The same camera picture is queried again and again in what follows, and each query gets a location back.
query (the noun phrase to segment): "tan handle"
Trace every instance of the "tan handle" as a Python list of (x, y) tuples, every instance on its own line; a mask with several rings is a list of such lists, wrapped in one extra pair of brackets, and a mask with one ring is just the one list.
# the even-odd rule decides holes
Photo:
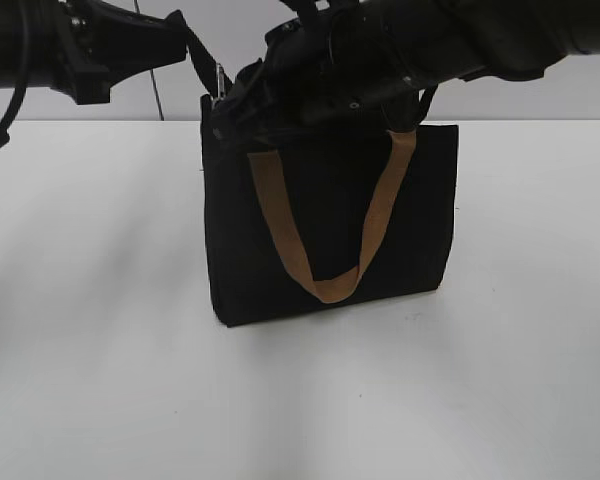
[(284, 268), (291, 278), (322, 303), (338, 303), (353, 295), (384, 241), (393, 206), (417, 143), (415, 132), (389, 133), (393, 140), (391, 156), (378, 180), (365, 218), (360, 263), (332, 280), (315, 281), (313, 278), (289, 203), (280, 153), (271, 151), (249, 155), (260, 207)]

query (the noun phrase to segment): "white backdrop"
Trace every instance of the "white backdrop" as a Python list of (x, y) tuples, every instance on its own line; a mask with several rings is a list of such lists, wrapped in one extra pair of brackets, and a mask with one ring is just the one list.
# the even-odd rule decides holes
[[(133, 9), (133, 0), (109, 0)], [(264, 54), (264, 33), (290, 18), (278, 0), (140, 0), (144, 13), (164, 17), (184, 11), (191, 26), (230, 74)], [(158, 87), (170, 120), (198, 119), (203, 93), (189, 63), (157, 72)], [(0, 115), (10, 92), (0, 92)], [(27, 98), (23, 119), (158, 118), (148, 74), (117, 87), (111, 105), (76, 107), (48, 90)], [(600, 57), (570, 58), (553, 67), (543, 81), (511, 84), (485, 79), (452, 82), (442, 88), (433, 119), (600, 119)]]

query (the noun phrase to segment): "black cable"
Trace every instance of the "black cable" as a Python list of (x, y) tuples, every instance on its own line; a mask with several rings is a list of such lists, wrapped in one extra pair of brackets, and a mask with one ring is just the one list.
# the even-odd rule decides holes
[(0, 121), (0, 127), (5, 130), (7, 130), (14, 122), (24, 103), (27, 87), (29, 86), (29, 73), (31, 69), (31, 18), (27, 9), (27, 0), (18, 0), (18, 5), (20, 7), (20, 18), (22, 21), (22, 53), (20, 56), (18, 76), (16, 77), (15, 90), (11, 97), (9, 107)]
[[(140, 3), (138, 0), (133, 0), (133, 4), (136, 7), (136, 13), (140, 14)], [(164, 110), (162, 110), (162, 100), (160, 100), (160, 91), (158, 90), (156, 73), (153, 69), (149, 73), (151, 74), (151, 84), (153, 85), (153, 93), (156, 97), (156, 105), (158, 105), (158, 115), (160, 116), (160, 120), (164, 122)]]

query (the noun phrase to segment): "black robotic arm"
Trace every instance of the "black robotic arm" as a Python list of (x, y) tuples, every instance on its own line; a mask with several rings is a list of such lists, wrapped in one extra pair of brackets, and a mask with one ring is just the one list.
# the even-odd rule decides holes
[[(568, 55), (600, 54), (600, 0), (282, 1), (298, 18), (269, 32), (264, 60), (214, 102), (229, 148), (293, 141), (451, 79), (534, 80)], [(28, 85), (106, 103), (124, 79), (184, 60), (190, 40), (172, 17), (100, 0), (0, 0), (0, 88), (18, 85), (7, 120)]]

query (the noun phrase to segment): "white tabletop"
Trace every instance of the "white tabletop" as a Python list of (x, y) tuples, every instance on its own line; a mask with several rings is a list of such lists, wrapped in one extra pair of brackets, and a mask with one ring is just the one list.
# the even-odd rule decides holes
[(0, 153), (0, 480), (600, 480), (600, 122), (464, 123), (434, 294), (222, 327), (198, 124)]

